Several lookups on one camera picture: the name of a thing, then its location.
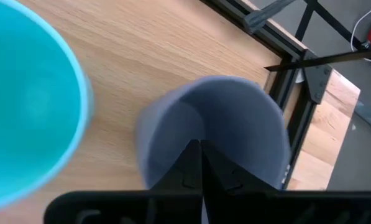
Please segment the grey-blue mug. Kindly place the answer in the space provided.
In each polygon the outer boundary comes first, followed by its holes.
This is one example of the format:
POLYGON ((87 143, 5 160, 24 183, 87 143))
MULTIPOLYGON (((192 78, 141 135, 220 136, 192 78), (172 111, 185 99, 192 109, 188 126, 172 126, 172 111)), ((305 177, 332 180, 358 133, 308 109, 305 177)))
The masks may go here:
POLYGON ((290 161, 283 112, 258 84, 207 76, 171 90, 137 119, 135 147, 147 188, 153 187, 193 139, 211 141, 230 160, 276 189, 290 161))

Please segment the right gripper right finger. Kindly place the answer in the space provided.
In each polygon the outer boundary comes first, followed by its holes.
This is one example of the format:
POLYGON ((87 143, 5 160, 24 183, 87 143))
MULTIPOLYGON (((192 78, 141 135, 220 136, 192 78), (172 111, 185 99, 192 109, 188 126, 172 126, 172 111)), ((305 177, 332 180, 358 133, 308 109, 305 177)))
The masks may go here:
POLYGON ((203 189, 207 192, 263 192, 274 187, 239 166, 210 141, 201 141, 203 189))

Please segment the grey clamp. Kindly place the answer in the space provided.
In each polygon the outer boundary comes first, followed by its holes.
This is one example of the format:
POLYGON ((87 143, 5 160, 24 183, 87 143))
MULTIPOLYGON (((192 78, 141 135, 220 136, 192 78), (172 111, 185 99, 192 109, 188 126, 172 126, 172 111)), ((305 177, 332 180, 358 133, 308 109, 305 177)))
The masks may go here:
POLYGON ((260 30, 266 21, 282 11, 295 0, 276 0, 261 10, 253 11, 243 18, 243 26, 248 34, 254 34, 260 30))

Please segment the black metal table frame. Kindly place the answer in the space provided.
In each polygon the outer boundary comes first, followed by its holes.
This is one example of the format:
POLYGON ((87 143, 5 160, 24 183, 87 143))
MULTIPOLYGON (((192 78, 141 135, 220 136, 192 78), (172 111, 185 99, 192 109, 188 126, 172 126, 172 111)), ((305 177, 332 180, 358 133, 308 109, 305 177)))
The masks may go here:
MULTIPOLYGON (((225 17, 229 22, 233 23, 245 33, 246 31, 242 23, 243 18, 253 11, 261 10, 252 8, 247 5, 244 0, 200 1, 225 17)), ((278 26, 270 21, 270 18, 256 33, 246 34, 262 42, 268 46, 271 51, 281 56, 282 61, 280 64, 297 62, 303 59, 320 58, 301 45, 300 36, 291 38, 283 31, 280 31, 278 26)), ((363 49, 371 48, 361 47, 351 52, 363 49)), ((295 172, 296 161, 300 156, 301 148, 311 125, 313 115, 318 105, 323 101, 323 96, 328 89, 329 80, 333 77, 331 64, 332 63, 276 72, 277 77, 274 79, 270 96, 277 102, 280 108, 284 108, 287 105, 291 91, 295 85, 296 77, 300 75, 303 78, 301 82, 301 95, 296 101, 295 109, 288 125, 291 159, 288 165, 288 172, 282 185, 284 189, 290 185, 291 175, 295 172)))

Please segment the thin black rod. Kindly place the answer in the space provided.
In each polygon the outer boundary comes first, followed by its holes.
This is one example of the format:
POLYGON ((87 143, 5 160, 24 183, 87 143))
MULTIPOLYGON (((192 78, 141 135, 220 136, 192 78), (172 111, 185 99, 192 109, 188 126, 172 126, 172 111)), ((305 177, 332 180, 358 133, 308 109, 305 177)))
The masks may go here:
POLYGON ((303 59, 292 63, 272 65, 269 67, 265 67, 265 69, 270 72, 277 72, 282 70, 293 70, 297 68, 315 67, 318 65, 325 65, 330 63, 346 62, 351 60, 363 59, 367 57, 371 57, 371 49, 363 49, 355 52, 347 52, 343 54, 330 55, 320 58, 303 59))

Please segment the teal mug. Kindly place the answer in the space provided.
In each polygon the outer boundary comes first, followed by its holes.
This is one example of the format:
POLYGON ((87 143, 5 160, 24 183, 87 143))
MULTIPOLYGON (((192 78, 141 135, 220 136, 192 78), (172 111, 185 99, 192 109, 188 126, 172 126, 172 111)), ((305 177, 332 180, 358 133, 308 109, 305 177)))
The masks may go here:
POLYGON ((93 106, 91 82, 63 37, 17 0, 0 0, 0 208, 67 165, 93 106))

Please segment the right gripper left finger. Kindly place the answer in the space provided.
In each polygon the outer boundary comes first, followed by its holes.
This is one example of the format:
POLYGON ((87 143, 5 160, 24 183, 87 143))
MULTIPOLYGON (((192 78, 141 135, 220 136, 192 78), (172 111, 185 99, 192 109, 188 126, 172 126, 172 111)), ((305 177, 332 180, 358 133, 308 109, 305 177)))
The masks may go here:
POLYGON ((167 173, 152 190, 196 190, 202 185, 202 150, 198 140, 191 140, 167 173))

